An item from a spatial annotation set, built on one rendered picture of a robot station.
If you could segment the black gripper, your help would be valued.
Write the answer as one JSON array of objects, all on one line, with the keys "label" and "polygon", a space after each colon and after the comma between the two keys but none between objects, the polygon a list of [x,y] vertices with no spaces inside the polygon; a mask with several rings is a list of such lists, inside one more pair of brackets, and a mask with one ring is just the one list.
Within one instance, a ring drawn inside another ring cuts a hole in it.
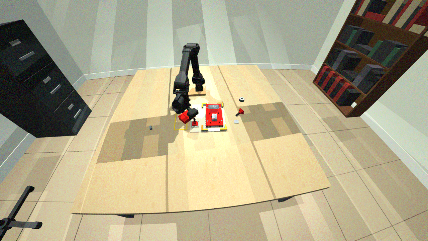
[{"label": "black gripper", "polygon": [[189,102],[190,100],[191,99],[189,98],[187,101],[185,101],[184,106],[188,110],[187,116],[189,117],[189,119],[192,119],[194,116],[199,114],[199,111],[195,108],[190,108],[190,106],[191,106],[191,104]]}]

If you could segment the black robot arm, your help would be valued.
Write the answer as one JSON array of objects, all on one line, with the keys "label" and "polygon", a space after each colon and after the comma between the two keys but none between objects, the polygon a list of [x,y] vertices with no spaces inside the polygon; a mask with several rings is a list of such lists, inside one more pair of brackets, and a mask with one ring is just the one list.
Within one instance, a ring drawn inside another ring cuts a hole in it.
[{"label": "black robot arm", "polygon": [[[181,60],[180,71],[178,75],[176,75],[174,84],[173,84],[173,94],[176,94],[172,102],[172,109],[176,112],[176,114],[181,114],[186,110],[184,103],[189,99],[189,78],[188,78],[188,70],[189,64],[191,62],[193,69],[192,83],[196,85],[195,91],[203,91],[203,84],[205,83],[205,79],[199,71],[198,64],[198,53],[199,53],[199,44],[198,43],[187,43],[183,46],[183,55]],[[180,90],[176,90],[180,89]]]}]

